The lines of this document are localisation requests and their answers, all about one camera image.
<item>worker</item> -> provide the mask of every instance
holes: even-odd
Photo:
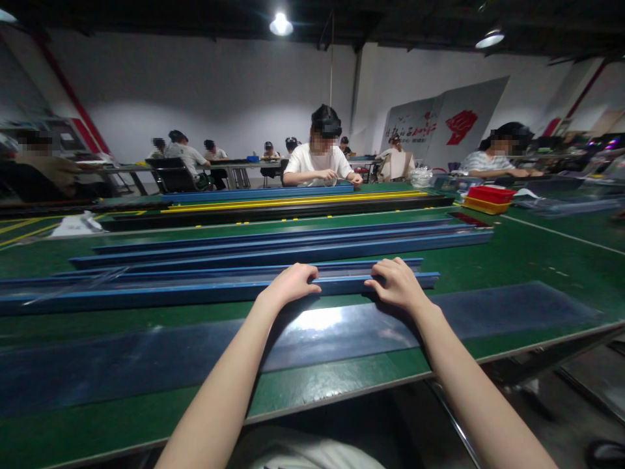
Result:
[[[349,144],[350,140],[347,137],[341,137],[339,148],[345,157],[349,157],[352,154],[352,149],[348,146]]]
[[[206,148],[204,157],[208,161],[223,161],[228,159],[226,152],[221,148],[218,148],[214,140],[204,140],[204,147]],[[211,168],[210,176],[214,179],[217,190],[224,190],[226,188],[226,184],[223,180],[228,179],[228,173],[225,169]]]
[[[189,139],[180,130],[172,130],[169,132],[171,143],[165,150],[166,158],[180,158],[187,167],[191,176],[195,179],[195,185],[198,189],[203,189],[210,184],[210,180],[206,174],[198,174],[196,165],[210,168],[210,162],[200,154],[200,152],[189,146]]]
[[[301,145],[300,142],[298,142],[298,140],[295,137],[288,137],[285,140],[286,143],[286,155],[283,157],[283,160],[288,160],[291,157],[291,154],[293,153],[293,150],[295,150],[299,145]]]
[[[102,165],[74,163],[54,156],[52,138],[36,130],[20,130],[17,137],[21,150],[17,153],[15,162],[34,167],[69,199],[86,200],[113,196],[111,188],[105,182],[81,184],[76,179],[82,173],[101,169]]]
[[[398,257],[372,269],[365,286],[381,301],[402,308],[423,339],[428,361],[465,425],[485,467],[557,469],[458,339],[442,310],[425,295],[412,269]],[[279,427],[252,431],[235,447],[257,381],[258,367],[280,310],[308,294],[320,294],[317,267],[295,264],[262,291],[230,345],[204,381],[169,439],[156,469],[308,468],[383,469],[364,451],[328,438]],[[412,466],[419,466],[414,461]]]
[[[363,178],[336,145],[342,132],[336,111],[322,104],[311,120],[310,142],[293,151],[283,176],[285,186],[334,186],[341,178],[359,187]]]
[[[404,151],[402,140],[397,134],[389,139],[389,143],[391,148],[376,156],[377,160],[383,159],[376,178],[380,182],[404,181],[409,177],[410,171],[415,169],[413,154]]]
[[[150,156],[148,156],[148,158],[157,159],[157,160],[164,158],[165,147],[166,147],[165,140],[161,138],[153,138],[152,144],[156,147],[156,150],[150,153]]]
[[[496,130],[491,130],[490,137],[482,140],[479,149],[464,159],[460,170],[469,176],[483,179],[505,175],[542,176],[540,171],[534,169],[515,168],[506,158],[515,147],[526,147],[533,135],[529,127],[520,122],[508,122]]]
[[[265,142],[265,153],[262,154],[261,160],[263,161],[277,161],[280,160],[280,154],[273,149],[273,143],[270,141]],[[260,168],[260,174],[265,177],[275,178],[280,171],[280,168]]]

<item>white strip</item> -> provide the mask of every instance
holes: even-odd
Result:
[[[583,240],[581,238],[576,238],[574,236],[571,236],[570,234],[560,233],[559,231],[555,231],[555,230],[552,230],[552,229],[549,229],[549,228],[545,228],[545,227],[542,227],[542,226],[539,226],[539,225],[535,225],[533,223],[529,223],[528,221],[517,220],[516,218],[512,218],[512,217],[507,216],[507,215],[502,215],[501,217],[502,218],[506,218],[508,220],[518,221],[519,223],[523,223],[524,225],[533,226],[534,228],[539,228],[541,230],[549,231],[550,233],[555,233],[556,235],[564,236],[565,238],[571,238],[571,239],[574,239],[575,241],[584,242],[586,244],[590,244],[591,246],[594,246],[595,248],[602,248],[602,249],[606,249],[607,251],[615,252],[616,254],[625,255],[625,252],[623,252],[623,251],[619,251],[617,249],[609,248],[607,246],[603,246],[601,244],[594,243],[592,241],[586,241],[586,240]]]

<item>green workbench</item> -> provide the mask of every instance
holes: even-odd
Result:
[[[375,188],[388,186],[380,184]],[[559,344],[552,347],[556,349],[595,336],[605,339],[622,330],[625,324],[625,278],[622,275],[625,237],[623,228],[612,225],[606,213],[543,220],[520,209],[491,217],[454,206],[40,240],[1,250],[0,277],[47,276],[70,270],[67,258],[90,255],[94,246],[393,223],[439,218],[454,210],[463,210],[494,223],[495,236],[489,244],[478,246],[397,253],[403,257],[423,257],[424,270],[441,273],[436,290],[431,294],[540,280],[602,312],[598,324],[467,341],[476,359],[487,362]],[[330,296],[319,299],[313,307],[368,301],[360,295]],[[237,319],[245,317],[250,307],[251,302],[240,302],[0,318],[0,346],[35,345],[155,326]],[[264,373],[258,380],[247,422],[298,412],[430,375],[430,368],[418,349]],[[196,391],[197,387],[185,388],[0,421],[0,467],[75,464],[158,446],[171,434]]]

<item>red box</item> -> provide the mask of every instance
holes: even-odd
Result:
[[[516,194],[516,191],[475,186],[469,189],[467,197],[500,205],[510,203],[514,194]]]

